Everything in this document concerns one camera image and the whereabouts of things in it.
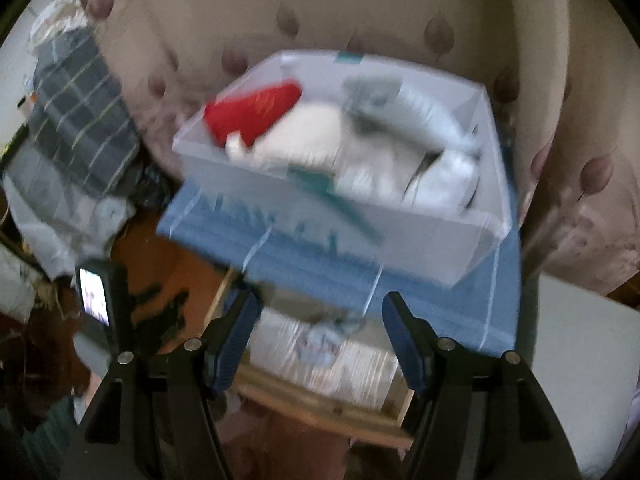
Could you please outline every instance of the small screen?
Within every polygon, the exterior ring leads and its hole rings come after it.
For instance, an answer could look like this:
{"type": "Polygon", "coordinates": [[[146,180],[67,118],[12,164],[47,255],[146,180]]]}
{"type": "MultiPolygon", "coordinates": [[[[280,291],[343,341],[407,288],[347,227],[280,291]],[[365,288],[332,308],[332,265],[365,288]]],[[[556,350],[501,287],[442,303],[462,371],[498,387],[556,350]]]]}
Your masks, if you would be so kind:
{"type": "Polygon", "coordinates": [[[104,297],[104,286],[100,276],[80,269],[80,291],[85,312],[108,326],[107,300],[104,297]]]}

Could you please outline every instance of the red fabric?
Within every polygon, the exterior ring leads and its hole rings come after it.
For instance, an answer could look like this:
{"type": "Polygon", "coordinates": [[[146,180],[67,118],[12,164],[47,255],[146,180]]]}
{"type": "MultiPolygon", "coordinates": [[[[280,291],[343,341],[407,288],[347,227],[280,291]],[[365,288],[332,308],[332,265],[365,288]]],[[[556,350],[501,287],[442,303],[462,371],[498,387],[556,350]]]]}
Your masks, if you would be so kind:
{"type": "Polygon", "coordinates": [[[302,95],[302,88],[295,81],[285,81],[243,95],[228,97],[209,103],[204,110],[204,120],[220,148],[232,132],[240,132],[248,147],[267,132],[273,124],[295,105],[302,95]]]}

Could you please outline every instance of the gray fabric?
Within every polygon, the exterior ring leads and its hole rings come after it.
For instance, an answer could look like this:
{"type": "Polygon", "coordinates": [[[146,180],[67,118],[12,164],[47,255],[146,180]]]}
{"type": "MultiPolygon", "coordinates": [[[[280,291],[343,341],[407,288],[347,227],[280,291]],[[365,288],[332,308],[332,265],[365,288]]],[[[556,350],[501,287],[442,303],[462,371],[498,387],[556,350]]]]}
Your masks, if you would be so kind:
{"type": "Polygon", "coordinates": [[[123,198],[96,200],[61,174],[30,140],[4,172],[12,218],[50,278],[73,274],[81,260],[108,256],[133,213],[123,198]]]}
{"type": "Polygon", "coordinates": [[[92,32],[65,32],[43,46],[29,128],[43,155],[88,195],[102,198],[116,192],[139,139],[92,32]]]}
{"type": "Polygon", "coordinates": [[[80,362],[100,378],[104,378],[111,364],[111,353],[82,331],[74,334],[74,349],[80,362]]]}

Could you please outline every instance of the brown floor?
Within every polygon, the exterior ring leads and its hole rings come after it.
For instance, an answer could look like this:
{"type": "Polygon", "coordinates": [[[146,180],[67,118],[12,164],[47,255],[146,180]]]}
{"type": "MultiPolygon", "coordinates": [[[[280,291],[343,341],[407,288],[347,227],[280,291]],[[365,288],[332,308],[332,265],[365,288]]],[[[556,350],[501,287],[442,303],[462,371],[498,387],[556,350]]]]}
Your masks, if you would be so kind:
{"type": "MultiPolygon", "coordinates": [[[[159,217],[139,214],[111,251],[113,260],[122,262],[129,272],[129,290],[135,294],[153,283],[162,291],[150,303],[134,312],[134,321],[153,316],[181,289],[189,290],[184,306],[185,330],[178,340],[199,336],[202,323],[222,281],[222,273],[180,245],[155,234],[159,217]]],[[[174,348],[178,341],[164,350],[174,348]]]]}
{"type": "Polygon", "coordinates": [[[610,300],[640,308],[640,272],[607,295],[610,300]]]}
{"type": "MultiPolygon", "coordinates": [[[[116,241],[111,256],[127,266],[132,293],[153,283],[162,285],[162,291],[153,301],[134,312],[134,320],[158,313],[178,291],[189,290],[189,299],[183,309],[186,327],[175,341],[162,349],[170,351],[179,341],[200,335],[222,273],[193,252],[156,236],[158,219],[158,216],[148,214],[137,215],[116,241]]],[[[28,376],[35,378],[26,396],[30,411],[40,416],[55,400],[71,392],[84,392],[89,381],[89,371],[76,356],[72,340],[79,326],[73,316],[79,309],[76,294],[61,287],[60,300],[65,319],[57,310],[37,309],[32,312],[26,327],[8,318],[0,320],[0,333],[8,333],[10,329],[22,332],[33,350],[27,354],[26,368],[28,376]]],[[[21,348],[19,353],[23,354],[24,347],[21,348]]]]}

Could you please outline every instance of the blue towel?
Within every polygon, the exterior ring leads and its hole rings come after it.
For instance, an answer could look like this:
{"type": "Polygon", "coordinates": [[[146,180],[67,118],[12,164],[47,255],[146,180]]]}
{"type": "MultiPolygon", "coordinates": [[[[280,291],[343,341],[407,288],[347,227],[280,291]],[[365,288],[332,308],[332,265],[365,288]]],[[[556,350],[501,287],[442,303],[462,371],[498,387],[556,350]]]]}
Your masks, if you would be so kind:
{"type": "Polygon", "coordinates": [[[187,181],[162,216],[158,234],[209,260],[242,269],[251,280],[291,288],[361,316],[382,318],[382,299],[397,290],[414,316],[427,319],[439,336],[490,355],[515,345],[520,306],[517,227],[469,275],[446,288],[272,232],[241,211],[231,213],[221,202],[209,201],[197,184],[187,181]]]}

